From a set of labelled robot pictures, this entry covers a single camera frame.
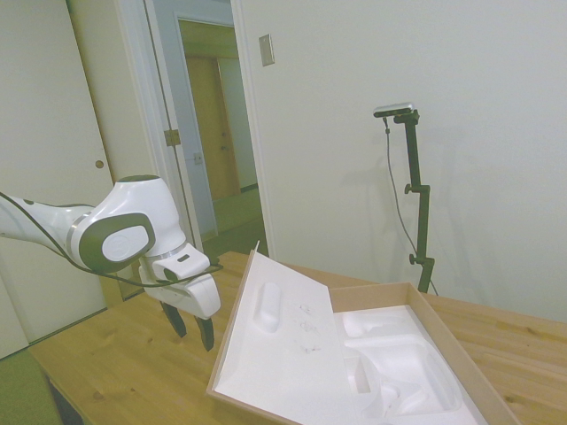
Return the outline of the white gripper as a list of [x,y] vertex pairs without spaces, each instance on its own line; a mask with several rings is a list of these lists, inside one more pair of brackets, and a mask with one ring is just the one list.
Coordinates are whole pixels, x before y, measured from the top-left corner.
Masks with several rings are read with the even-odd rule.
[[180,338],[187,335],[187,330],[176,308],[195,315],[201,342],[207,352],[213,349],[215,341],[211,317],[221,307],[214,278],[206,271],[209,266],[208,261],[156,261],[139,267],[145,292],[161,301],[169,323]]

